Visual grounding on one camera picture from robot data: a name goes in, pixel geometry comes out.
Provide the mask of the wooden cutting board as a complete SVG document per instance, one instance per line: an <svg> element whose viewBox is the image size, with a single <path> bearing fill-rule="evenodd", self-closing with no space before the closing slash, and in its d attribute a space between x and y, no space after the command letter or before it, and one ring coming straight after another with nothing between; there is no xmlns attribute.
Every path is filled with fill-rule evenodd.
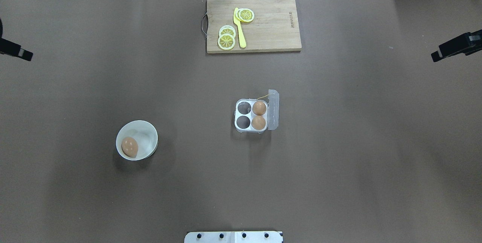
<svg viewBox="0 0 482 243"><path fill-rule="evenodd" d="M246 48L236 44L231 50L218 46L218 32L224 25L233 23L233 11L238 8L253 10L255 17L250 23L242 23ZM302 42L297 17L296 0L207 0L206 51L216 53L282 52L300 51Z"/></svg>

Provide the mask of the brown egg from bowl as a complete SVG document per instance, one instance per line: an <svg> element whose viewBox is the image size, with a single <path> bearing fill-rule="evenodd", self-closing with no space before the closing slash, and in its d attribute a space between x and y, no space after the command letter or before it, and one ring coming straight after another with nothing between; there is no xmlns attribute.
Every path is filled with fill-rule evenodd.
<svg viewBox="0 0 482 243"><path fill-rule="evenodd" d="M125 137L122 140L122 152L129 158L136 158L139 145L133 137Z"/></svg>

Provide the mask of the white bowl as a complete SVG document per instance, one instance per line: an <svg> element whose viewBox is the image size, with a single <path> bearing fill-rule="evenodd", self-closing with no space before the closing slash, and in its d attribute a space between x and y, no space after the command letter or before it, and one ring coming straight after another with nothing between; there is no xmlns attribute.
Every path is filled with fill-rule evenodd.
<svg viewBox="0 0 482 243"><path fill-rule="evenodd" d="M122 152L122 140L125 137L133 137L138 143L136 158L129 158ZM157 150L159 144L158 132L147 121L131 121L124 125L116 136L117 153L124 159L138 161L150 157Z"/></svg>

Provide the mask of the lemon slice beside knife blade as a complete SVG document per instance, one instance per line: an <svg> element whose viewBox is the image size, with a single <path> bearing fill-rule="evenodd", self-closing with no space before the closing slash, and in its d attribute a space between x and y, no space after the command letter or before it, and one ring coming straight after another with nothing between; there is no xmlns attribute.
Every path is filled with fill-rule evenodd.
<svg viewBox="0 0 482 243"><path fill-rule="evenodd" d="M250 23L254 20L255 14L249 8L239 8L236 11L235 17L242 23Z"/></svg>

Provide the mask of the brown egg in box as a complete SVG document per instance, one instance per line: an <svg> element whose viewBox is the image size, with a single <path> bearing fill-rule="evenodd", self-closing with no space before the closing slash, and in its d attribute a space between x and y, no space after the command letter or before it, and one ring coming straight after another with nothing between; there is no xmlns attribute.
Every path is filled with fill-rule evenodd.
<svg viewBox="0 0 482 243"><path fill-rule="evenodd" d="M252 119L251 125L256 130L263 130L266 126L266 120L263 116L255 116Z"/></svg>
<svg viewBox="0 0 482 243"><path fill-rule="evenodd" d="M263 116L267 111L267 105L263 101L256 101L252 106L252 111L258 116Z"/></svg>

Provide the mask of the clear plastic egg box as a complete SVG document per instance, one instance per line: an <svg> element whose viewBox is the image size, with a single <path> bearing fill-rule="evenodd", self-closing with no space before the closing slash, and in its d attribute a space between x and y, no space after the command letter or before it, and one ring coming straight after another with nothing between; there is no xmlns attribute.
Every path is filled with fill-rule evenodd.
<svg viewBox="0 0 482 243"><path fill-rule="evenodd" d="M240 99L235 104L234 126L239 133L262 134L279 126L279 92L257 99Z"/></svg>

